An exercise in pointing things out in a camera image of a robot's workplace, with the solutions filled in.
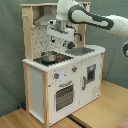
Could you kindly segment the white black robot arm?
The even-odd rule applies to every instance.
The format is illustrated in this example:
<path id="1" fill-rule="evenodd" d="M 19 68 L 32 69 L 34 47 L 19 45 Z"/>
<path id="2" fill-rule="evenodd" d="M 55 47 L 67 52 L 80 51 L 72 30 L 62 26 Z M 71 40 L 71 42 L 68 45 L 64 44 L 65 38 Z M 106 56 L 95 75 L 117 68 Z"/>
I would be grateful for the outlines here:
<path id="1" fill-rule="evenodd" d="M 100 16 L 88 12 L 84 6 L 75 0 L 59 0 L 57 3 L 56 19 L 50 20 L 47 33 L 67 41 L 73 41 L 75 29 L 72 24 L 88 24 L 125 39 L 123 53 L 128 57 L 128 19 L 117 15 Z"/>

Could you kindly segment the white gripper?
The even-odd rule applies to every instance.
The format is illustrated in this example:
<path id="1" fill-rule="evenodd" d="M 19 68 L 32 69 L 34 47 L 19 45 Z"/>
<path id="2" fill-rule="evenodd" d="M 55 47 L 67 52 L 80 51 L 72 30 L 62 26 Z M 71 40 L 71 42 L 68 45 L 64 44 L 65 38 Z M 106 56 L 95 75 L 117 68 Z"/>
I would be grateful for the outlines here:
<path id="1" fill-rule="evenodd" d="M 67 28 L 65 21 L 50 20 L 47 26 L 47 33 L 60 39 L 73 40 L 75 29 Z"/>

